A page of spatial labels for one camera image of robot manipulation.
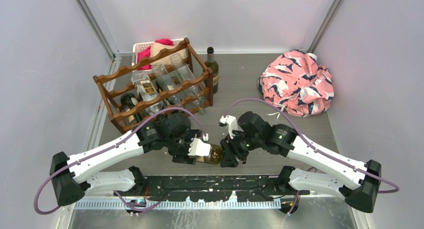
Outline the dark green bottle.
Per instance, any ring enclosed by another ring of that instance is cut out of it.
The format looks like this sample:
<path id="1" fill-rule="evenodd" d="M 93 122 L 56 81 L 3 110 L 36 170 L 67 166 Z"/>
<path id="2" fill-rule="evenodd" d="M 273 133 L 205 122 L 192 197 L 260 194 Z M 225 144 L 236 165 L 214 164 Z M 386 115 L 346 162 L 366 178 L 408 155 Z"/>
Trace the dark green bottle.
<path id="1" fill-rule="evenodd" d="M 196 156 L 195 159 L 197 162 L 219 165 L 224 156 L 224 151 L 220 145 L 212 144 L 210 148 L 210 153 L 208 156 Z"/>
<path id="2" fill-rule="evenodd" d="M 213 93 L 217 93 L 219 87 L 219 64 L 214 58 L 214 48 L 209 46 L 206 50 L 207 58 L 204 62 L 208 68 L 212 69 L 213 79 L 212 79 L 212 87 Z"/>

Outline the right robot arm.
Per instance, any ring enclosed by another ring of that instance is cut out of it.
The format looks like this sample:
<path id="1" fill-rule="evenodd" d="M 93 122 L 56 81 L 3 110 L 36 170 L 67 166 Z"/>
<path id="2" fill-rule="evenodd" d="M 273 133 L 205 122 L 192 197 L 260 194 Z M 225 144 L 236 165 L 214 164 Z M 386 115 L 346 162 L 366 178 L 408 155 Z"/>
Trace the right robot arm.
<path id="1" fill-rule="evenodd" d="M 381 184 L 376 179 L 382 172 L 379 162 L 350 159 L 313 142 L 286 124 L 270 125 L 251 111 L 239 118 L 222 116 L 219 125 L 228 130 L 228 136 L 220 142 L 224 150 L 221 167 L 235 168 L 239 163 L 246 163 L 250 151 L 263 149 L 318 169 L 318 172 L 310 172 L 284 166 L 277 178 L 281 193 L 315 191 L 341 198 L 358 211 L 374 211 Z"/>

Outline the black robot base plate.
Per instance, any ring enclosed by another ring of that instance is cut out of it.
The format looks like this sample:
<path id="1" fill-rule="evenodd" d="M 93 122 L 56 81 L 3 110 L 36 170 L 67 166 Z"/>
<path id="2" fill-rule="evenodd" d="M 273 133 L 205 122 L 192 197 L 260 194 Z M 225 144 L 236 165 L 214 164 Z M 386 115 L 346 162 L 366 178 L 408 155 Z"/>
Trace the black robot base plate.
<path id="1" fill-rule="evenodd" d="M 294 196 L 296 191 L 270 175 L 186 175 L 146 176 L 141 183 L 123 197 L 147 197 L 152 201 L 169 202 L 226 202 L 235 194 L 237 202 L 268 202 L 283 196 Z"/>

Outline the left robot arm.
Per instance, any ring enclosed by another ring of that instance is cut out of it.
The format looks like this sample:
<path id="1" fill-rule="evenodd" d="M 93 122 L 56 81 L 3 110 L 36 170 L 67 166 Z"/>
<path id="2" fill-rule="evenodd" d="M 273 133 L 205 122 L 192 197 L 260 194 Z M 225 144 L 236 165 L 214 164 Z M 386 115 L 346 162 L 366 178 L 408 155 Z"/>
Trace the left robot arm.
<path id="1" fill-rule="evenodd" d="M 157 119 L 145 120 L 121 137 L 86 152 L 66 155 L 63 151 L 52 157 L 51 183 L 58 206 L 67 206 L 87 194 L 119 192 L 141 195 L 146 189 L 145 179 L 136 166 L 119 172 L 104 169 L 123 160 L 167 148 L 177 157 L 193 159 L 197 147 L 209 140 L 203 131 L 192 129 L 190 119 L 182 112 Z"/>

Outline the small clear glass bottle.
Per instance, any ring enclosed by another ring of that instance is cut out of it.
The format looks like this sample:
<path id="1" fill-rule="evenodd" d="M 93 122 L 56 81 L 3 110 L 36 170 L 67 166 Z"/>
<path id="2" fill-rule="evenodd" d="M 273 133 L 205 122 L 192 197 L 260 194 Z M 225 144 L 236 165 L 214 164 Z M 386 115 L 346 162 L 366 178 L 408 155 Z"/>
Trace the small clear glass bottle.
<path id="1" fill-rule="evenodd" d="M 155 63 L 152 65 L 152 72 L 156 77 L 156 81 L 162 91 L 172 91 L 177 88 L 172 77 L 168 73 L 166 67 L 162 63 Z M 167 99 L 169 103 L 176 107 L 183 108 L 182 99 L 179 93 L 171 95 Z"/>

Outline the clear bottle with dark cap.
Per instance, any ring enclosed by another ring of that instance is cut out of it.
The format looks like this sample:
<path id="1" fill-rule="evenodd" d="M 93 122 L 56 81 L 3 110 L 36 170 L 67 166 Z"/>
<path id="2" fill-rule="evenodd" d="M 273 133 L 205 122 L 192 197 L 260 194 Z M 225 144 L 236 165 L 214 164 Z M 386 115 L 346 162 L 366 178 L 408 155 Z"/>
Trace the clear bottle with dark cap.
<path id="1" fill-rule="evenodd" d="M 144 102 L 154 100 L 159 93 L 156 90 L 149 75 L 144 70 L 134 70 L 131 74 L 131 81 Z M 153 115 L 164 108 L 164 102 L 159 101 L 145 109 L 149 115 Z"/>

